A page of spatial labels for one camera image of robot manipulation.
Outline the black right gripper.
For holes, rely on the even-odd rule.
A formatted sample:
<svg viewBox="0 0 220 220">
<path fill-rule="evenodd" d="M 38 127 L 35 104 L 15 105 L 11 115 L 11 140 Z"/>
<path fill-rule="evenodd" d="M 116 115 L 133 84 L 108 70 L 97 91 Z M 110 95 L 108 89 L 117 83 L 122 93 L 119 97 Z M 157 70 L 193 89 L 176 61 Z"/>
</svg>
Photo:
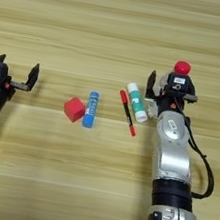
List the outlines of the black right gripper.
<svg viewBox="0 0 220 220">
<path fill-rule="evenodd" d="M 160 115 L 165 111 L 173 111 L 178 112 L 179 114 L 183 113 L 183 109 L 185 107 L 184 101 L 187 102 L 197 102 L 197 96 L 193 95 L 184 95 L 184 99 L 181 95 L 171 96 L 169 93 L 165 91 L 161 91 L 160 95 L 160 85 L 157 77 L 157 72 L 152 71 L 147 80 L 145 98 L 150 100 L 158 100 L 157 101 L 157 114 Z"/>
</svg>

